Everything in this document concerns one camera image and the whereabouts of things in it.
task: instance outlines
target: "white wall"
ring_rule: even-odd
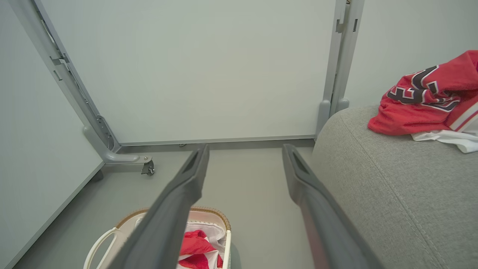
[[[378,104],[410,73],[478,49],[476,0],[365,0],[345,98]]]
[[[5,0],[0,0],[0,126],[0,268],[5,268],[102,163]]]
[[[120,143],[315,134],[335,0],[42,0]]]

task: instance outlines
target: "gray upholstery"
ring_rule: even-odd
[[[376,134],[377,111],[331,117],[314,172],[386,268],[478,268],[478,153]]]

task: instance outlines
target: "white cloth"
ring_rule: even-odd
[[[449,130],[421,132],[412,134],[415,141],[436,140],[442,143],[455,144],[463,153],[478,151],[477,133],[460,133]]]
[[[210,269],[217,268],[217,257],[220,255],[221,258],[224,258],[224,252],[226,250],[226,232],[219,227],[217,224],[213,223],[202,223],[202,222],[187,222],[186,232],[193,232],[196,230],[202,230],[207,236],[205,240],[211,244],[216,250],[209,251],[204,255],[207,258],[208,267]],[[183,260],[191,255],[181,255],[178,258],[178,261]],[[176,265],[176,269],[187,269],[180,264]]]

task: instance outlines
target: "red jersey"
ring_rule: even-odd
[[[380,101],[368,127],[386,135],[460,132],[478,119],[478,50],[403,76]]]

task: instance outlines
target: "basket handle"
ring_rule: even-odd
[[[94,245],[91,247],[90,251],[88,252],[87,258],[85,260],[85,264],[83,265],[83,269],[89,269],[90,268],[91,262],[93,261],[93,257],[95,256],[95,253],[98,251],[98,248],[106,240],[106,238],[108,238],[110,235],[114,235],[115,237],[113,238],[113,241],[111,242],[108,249],[106,250],[105,255],[103,255],[103,258],[99,262],[99,264],[97,266],[97,269],[99,269],[101,267],[101,265],[103,264],[103,262],[105,261],[105,258],[107,257],[109,251],[111,250],[111,247],[113,247],[113,244],[115,243],[117,237],[119,235],[121,235],[121,237],[123,237],[122,236],[123,234],[116,227],[114,227],[111,230],[105,232],[102,236],[100,236],[98,238],[98,240],[96,240],[96,242],[94,243]]]

